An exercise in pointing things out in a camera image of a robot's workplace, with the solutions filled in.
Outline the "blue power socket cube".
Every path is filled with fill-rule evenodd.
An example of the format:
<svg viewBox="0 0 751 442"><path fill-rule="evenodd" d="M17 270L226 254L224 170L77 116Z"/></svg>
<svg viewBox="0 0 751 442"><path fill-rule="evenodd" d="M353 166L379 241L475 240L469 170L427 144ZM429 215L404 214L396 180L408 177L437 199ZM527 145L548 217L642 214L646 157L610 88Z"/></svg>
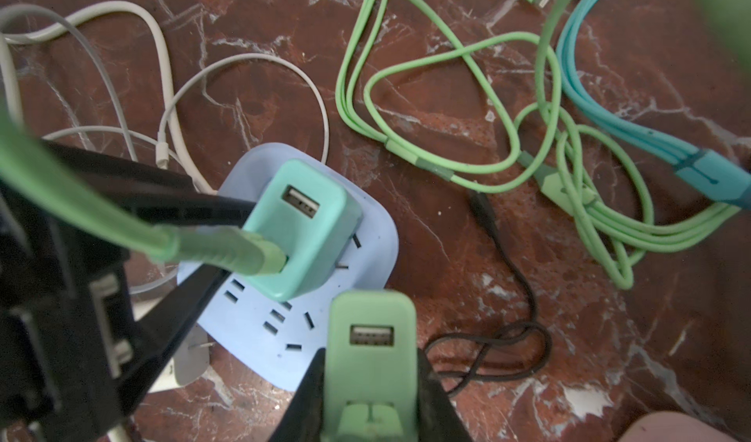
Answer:
<svg viewBox="0 0 751 442"><path fill-rule="evenodd" d="M399 252L395 223L375 198L332 168L285 144L258 146L231 171L219 193L258 203L277 172L292 160L338 182L359 203L363 218L318 289L286 301L264 295L252 277L232 275L211 299L199 325L218 344L283 390L295 391L328 340L334 299L352 289L383 289Z"/></svg>

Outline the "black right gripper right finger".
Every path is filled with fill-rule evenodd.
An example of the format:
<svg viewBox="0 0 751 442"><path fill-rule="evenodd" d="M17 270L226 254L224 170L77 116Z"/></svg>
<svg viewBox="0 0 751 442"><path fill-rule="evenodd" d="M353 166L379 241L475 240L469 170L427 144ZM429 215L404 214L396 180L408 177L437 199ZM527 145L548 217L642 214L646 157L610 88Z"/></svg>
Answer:
<svg viewBox="0 0 751 442"><path fill-rule="evenodd" d="M419 440L427 442L473 441L452 401L428 362L418 350L418 419Z"/></svg>

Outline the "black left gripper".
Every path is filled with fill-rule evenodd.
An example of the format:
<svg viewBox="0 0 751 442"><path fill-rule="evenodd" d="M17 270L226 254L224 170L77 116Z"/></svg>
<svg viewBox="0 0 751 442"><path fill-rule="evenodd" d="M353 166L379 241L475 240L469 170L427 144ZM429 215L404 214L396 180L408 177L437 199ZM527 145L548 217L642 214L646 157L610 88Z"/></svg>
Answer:
<svg viewBox="0 0 751 442"><path fill-rule="evenodd" d="M184 174L46 142L85 184L150 224L241 227L255 203L201 194ZM133 413L230 272L203 265L135 325L134 360L107 356L126 317L127 250L1 186L1 425L40 441L95 441Z"/></svg>

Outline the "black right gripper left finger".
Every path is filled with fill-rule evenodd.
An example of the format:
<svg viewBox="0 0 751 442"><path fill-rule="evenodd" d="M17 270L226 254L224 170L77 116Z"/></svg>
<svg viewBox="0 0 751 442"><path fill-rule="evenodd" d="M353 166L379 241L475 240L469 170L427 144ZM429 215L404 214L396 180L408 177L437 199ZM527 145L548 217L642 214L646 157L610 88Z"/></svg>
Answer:
<svg viewBox="0 0 751 442"><path fill-rule="evenodd" d="M306 371L270 442L320 442L326 349L320 348Z"/></svg>

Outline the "pink power socket cube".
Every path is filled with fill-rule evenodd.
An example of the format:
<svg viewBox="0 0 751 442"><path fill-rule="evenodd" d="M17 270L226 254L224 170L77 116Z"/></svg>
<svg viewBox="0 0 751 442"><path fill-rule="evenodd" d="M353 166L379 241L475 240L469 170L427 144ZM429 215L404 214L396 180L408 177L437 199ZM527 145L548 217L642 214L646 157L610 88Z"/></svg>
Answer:
<svg viewBox="0 0 751 442"><path fill-rule="evenodd" d="M676 412L658 412L634 422L618 442L735 442L709 424Z"/></svg>

